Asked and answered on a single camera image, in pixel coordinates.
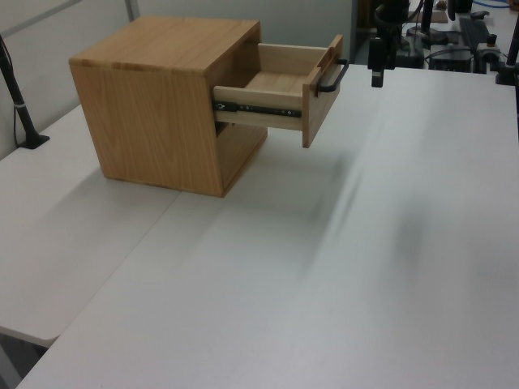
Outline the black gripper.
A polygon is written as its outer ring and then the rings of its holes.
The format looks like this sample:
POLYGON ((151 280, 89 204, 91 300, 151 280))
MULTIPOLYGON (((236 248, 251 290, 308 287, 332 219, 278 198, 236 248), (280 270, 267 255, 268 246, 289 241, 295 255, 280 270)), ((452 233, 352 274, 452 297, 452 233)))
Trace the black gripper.
POLYGON ((409 2, 405 0, 374 1, 374 25, 377 36, 370 39, 368 69, 371 70, 371 86, 381 88, 384 83, 384 41, 386 41, 385 68, 394 70, 396 65, 397 35, 408 18, 409 2))

